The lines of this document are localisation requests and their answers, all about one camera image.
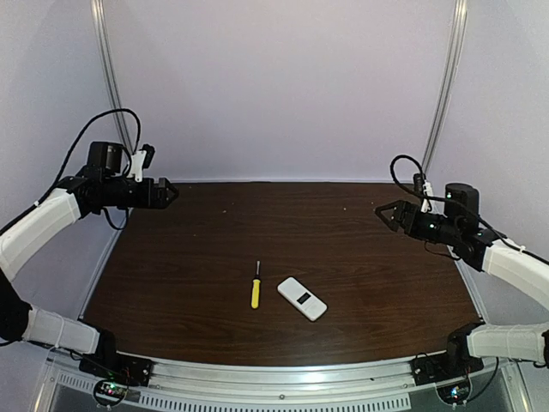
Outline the white remote control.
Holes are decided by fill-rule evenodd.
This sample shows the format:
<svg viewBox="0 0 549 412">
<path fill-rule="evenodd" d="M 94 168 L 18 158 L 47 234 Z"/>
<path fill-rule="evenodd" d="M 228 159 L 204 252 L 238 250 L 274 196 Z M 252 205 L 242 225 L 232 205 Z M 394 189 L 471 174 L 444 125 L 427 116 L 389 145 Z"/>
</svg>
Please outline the white remote control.
<svg viewBox="0 0 549 412">
<path fill-rule="evenodd" d="M 316 322 L 328 306 L 294 277 L 288 277 L 277 286 L 279 294 L 309 321 Z"/>
</svg>

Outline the yellow handled screwdriver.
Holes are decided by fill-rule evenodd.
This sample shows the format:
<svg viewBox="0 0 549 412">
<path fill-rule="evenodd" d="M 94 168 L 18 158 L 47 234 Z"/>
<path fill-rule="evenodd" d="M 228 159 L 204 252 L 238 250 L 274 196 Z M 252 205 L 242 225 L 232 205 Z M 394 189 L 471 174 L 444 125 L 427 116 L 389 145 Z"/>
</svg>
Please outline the yellow handled screwdriver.
<svg viewBox="0 0 549 412">
<path fill-rule="evenodd" d="M 260 302 L 260 292 L 261 292 L 261 262 L 256 262 L 256 272 L 252 280 L 251 288 L 251 297 L 250 297 L 250 307 L 256 310 L 259 307 Z"/>
</svg>

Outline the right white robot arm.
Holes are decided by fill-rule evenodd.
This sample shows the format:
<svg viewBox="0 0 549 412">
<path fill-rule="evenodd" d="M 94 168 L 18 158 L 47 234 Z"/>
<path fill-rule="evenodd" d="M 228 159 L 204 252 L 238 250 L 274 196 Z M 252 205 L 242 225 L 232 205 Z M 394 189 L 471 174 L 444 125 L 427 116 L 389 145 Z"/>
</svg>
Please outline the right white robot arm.
<svg viewBox="0 0 549 412">
<path fill-rule="evenodd" d="M 471 185 L 451 183 L 441 197 L 442 214 L 425 209 L 432 198 L 419 194 L 418 204 L 398 200 L 378 206 L 376 216 L 393 232 L 424 243 L 451 248 L 470 268 L 495 276 L 522 291 L 543 307 L 548 306 L 548 262 L 516 245 L 491 228 L 479 215 L 480 194 Z M 448 337 L 447 368 L 465 370 L 483 357 L 531 361 L 548 365 L 548 324 L 498 326 L 469 324 Z"/>
</svg>

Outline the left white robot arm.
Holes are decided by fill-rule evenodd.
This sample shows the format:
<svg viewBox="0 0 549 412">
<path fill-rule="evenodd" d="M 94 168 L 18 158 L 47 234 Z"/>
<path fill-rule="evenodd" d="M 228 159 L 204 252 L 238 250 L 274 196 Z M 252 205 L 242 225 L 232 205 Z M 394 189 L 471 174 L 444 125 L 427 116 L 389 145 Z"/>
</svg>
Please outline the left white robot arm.
<svg viewBox="0 0 549 412">
<path fill-rule="evenodd" d="M 168 179 L 143 175 L 154 157 L 148 144 L 121 168 L 126 148 L 92 142 L 87 162 L 75 176 L 60 179 L 45 198 L 1 232 L 1 338 L 4 344 L 27 341 L 96 354 L 105 340 L 93 326 L 48 312 L 22 300 L 12 282 L 21 268 L 53 237 L 89 214 L 108 208 L 166 209 L 179 195 Z"/>
</svg>

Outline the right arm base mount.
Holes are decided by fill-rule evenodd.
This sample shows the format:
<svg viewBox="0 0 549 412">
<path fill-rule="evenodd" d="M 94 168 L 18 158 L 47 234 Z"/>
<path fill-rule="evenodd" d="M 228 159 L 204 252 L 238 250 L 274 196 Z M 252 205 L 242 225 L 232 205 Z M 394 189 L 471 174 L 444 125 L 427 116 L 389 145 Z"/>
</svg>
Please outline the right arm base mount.
<svg viewBox="0 0 549 412">
<path fill-rule="evenodd" d="M 409 362 L 416 386 L 434 384 L 437 397 L 452 406 L 465 405 L 473 396 L 472 373 L 484 369 L 483 361 L 472 358 L 464 362 L 441 354 L 419 353 Z"/>
</svg>

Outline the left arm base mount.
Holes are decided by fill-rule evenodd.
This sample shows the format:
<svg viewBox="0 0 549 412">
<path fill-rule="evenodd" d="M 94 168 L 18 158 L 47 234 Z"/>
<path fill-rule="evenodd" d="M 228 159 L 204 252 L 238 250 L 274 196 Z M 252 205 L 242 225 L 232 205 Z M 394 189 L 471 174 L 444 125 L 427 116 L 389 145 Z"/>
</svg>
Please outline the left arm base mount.
<svg viewBox="0 0 549 412">
<path fill-rule="evenodd" d="M 148 387 L 154 362 L 147 358 L 116 353 L 108 363 L 99 356 L 71 352 L 79 361 L 79 370 L 99 380 L 94 384 L 92 396 L 99 408 L 112 410 L 125 401 L 133 388 Z"/>
</svg>

